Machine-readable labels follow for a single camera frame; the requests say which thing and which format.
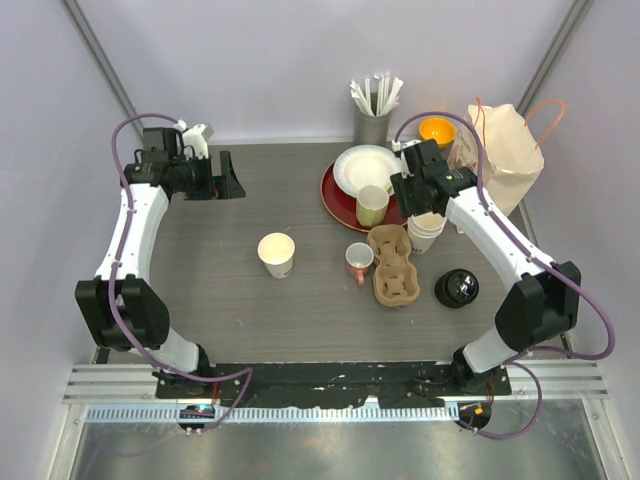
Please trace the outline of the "stack of white paper cups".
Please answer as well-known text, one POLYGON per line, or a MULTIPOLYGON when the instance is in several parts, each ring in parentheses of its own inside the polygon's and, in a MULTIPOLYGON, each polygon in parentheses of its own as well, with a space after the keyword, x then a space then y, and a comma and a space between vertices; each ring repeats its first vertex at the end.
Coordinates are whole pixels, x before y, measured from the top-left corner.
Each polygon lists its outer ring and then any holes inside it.
POLYGON ((442 233, 447 219, 437 213, 411 216, 407 221, 407 232, 412 251, 424 254, 442 233))

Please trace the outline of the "black cup lids stack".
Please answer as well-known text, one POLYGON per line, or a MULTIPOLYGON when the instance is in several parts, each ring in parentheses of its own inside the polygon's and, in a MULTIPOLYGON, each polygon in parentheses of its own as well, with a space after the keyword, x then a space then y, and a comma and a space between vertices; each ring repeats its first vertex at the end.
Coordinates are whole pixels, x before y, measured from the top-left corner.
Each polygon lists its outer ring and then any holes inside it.
POLYGON ((479 281, 468 270, 453 269, 436 281, 434 294, 443 306, 460 309, 476 300, 479 294, 479 281))

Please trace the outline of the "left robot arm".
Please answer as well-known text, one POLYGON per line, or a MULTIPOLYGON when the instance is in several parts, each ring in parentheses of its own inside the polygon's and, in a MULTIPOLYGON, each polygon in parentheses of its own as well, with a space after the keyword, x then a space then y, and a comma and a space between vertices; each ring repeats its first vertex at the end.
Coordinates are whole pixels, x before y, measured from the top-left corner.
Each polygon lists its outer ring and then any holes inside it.
POLYGON ((81 280, 75 299, 96 345, 145 357, 190 398, 205 397, 214 374, 204 349, 170 326, 168 307, 149 284, 158 229, 172 197, 228 200, 246 195, 231 155, 219 155, 213 174, 210 125, 146 128, 134 161, 121 169, 120 211, 108 251, 94 277, 81 280))

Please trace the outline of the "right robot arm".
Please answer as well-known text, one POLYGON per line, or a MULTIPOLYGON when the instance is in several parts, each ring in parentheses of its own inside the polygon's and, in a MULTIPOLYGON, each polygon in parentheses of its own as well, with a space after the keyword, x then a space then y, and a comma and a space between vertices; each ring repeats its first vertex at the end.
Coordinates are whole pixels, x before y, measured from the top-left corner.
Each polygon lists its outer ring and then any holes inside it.
POLYGON ((449 168, 435 141, 396 144, 392 151, 405 165, 390 177, 402 215, 433 212, 460 227, 505 286, 493 327, 452 357, 453 386, 475 394, 505 361, 575 327, 579 295, 570 286, 580 283, 581 273, 528 242, 472 170, 449 168))

